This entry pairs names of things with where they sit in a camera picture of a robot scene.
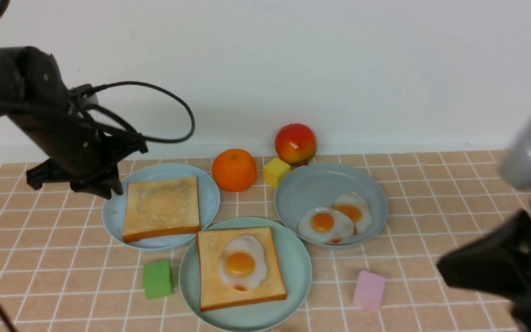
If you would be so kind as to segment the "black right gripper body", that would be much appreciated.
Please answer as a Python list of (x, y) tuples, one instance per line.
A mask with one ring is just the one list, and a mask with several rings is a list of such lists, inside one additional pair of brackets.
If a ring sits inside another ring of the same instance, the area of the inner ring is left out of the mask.
[(531, 332), (531, 215), (518, 211), (491, 233), (442, 256), (437, 262), (453, 288), (508, 299), (518, 328)]

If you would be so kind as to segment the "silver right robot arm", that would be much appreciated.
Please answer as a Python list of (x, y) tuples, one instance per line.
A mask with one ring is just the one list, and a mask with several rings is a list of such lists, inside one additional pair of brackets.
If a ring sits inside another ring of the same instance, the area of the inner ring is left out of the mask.
[[(515, 189), (531, 187), (531, 120), (500, 163), (499, 174)], [(519, 210), (491, 233), (442, 256), (437, 269), (449, 287), (509, 300), (519, 330), (531, 332), (531, 215), (527, 211)]]

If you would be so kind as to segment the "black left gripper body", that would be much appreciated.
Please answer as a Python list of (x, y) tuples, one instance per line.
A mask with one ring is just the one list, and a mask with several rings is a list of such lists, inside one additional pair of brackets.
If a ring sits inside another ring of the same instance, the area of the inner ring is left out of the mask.
[(104, 173), (118, 173), (117, 164), (133, 153), (147, 153), (139, 133), (118, 116), (120, 128), (103, 130), (90, 111), (101, 111), (97, 92), (103, 86), (83, 84), (70, 90), (63, 111), (27, 111), (9, 114), (12, 122), (52, 159), (72, 180), (92, 180)]

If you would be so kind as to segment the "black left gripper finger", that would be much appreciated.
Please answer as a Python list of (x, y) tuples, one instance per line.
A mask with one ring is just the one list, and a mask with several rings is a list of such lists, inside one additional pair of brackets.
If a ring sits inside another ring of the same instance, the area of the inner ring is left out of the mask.
[(27, 170), (26, 179), (29, 187), (34, 190), (40, 190), (45, 184), (71, 183), (72, 175), (65, 172), (57, 162), (48, 159), (38, 164), (38, 166)]
[(72, 181), (70, 189), (76, 193), (93, 194), (106, 200), (112, 199), (112, 195), (124, 194), (124, 187), (118, 173), (104, 173), (90, 181)]

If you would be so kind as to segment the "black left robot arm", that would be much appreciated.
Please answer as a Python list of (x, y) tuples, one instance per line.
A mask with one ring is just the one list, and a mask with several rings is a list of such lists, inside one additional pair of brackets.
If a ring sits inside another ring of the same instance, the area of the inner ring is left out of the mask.
[(99, 101), (90, 84), (69, 89), (52, 54), (36, 47), (0, 48), (0, 117), (7, 116), (48, 159), (26, 172), (34, 190), (69, 183), (77, 193), (122, 195), (118, 163), (146, 144), (97, 129)]

